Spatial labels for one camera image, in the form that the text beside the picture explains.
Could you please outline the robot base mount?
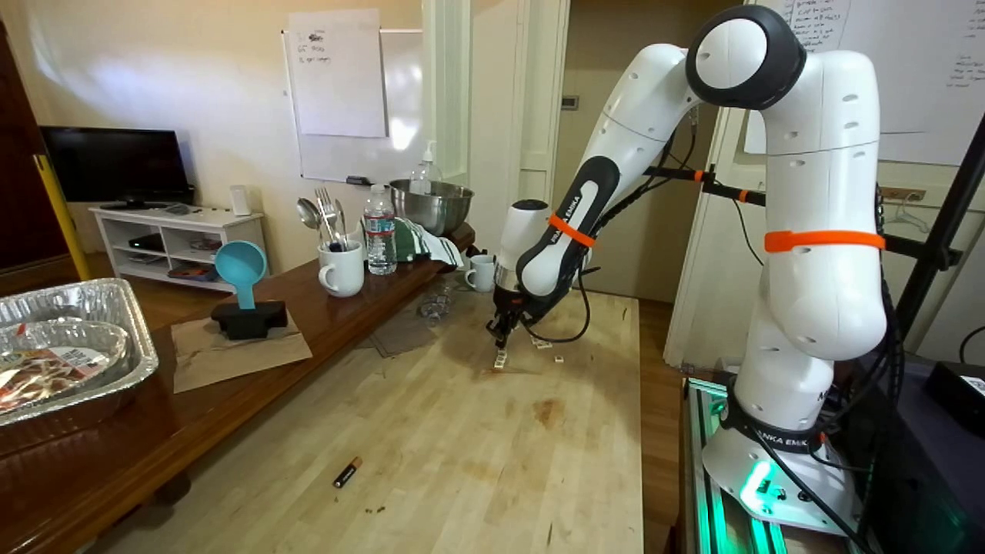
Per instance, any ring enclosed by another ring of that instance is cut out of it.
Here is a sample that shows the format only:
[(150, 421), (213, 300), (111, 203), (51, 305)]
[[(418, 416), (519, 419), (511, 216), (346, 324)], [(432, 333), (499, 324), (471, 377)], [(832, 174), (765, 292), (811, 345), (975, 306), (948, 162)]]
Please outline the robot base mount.
[(852, 471), (832, 445), (816, 453), (766, 450), (743, 429), (715, 429), (701, 445), (712, 484), (766, 524), (851, 536), (858, 525)]

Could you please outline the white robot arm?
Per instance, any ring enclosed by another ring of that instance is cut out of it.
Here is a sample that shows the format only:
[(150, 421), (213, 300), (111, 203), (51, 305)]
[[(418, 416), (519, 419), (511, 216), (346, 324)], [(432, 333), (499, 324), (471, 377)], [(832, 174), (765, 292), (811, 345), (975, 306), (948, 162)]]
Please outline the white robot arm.
[(745, 106), (766, 126), (766, 265), (734, 403), (745, 421), (804, 432), (835, 365), (886, 333), (873, 225), (880, 91), (869, 55), (812, 52), (766, 6), (734, 6), (694, 42), (651, 42), (632, 57), (559, 207), (506, 222), (489, 333), (506, 337), (557, 305), (695, 103)]

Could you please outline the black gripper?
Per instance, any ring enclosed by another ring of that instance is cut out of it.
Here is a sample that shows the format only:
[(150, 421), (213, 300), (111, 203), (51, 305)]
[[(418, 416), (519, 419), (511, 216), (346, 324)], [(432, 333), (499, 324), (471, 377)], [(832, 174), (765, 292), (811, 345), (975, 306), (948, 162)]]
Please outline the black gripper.
[(542, 300), (530, 292), (497, 290), (493, 292), (493, 320), (485, 328), (493, 333), (493, 345), (499, 350), (508, 348), (508, 336), (516, 324), (540, 324), (546, 314)]

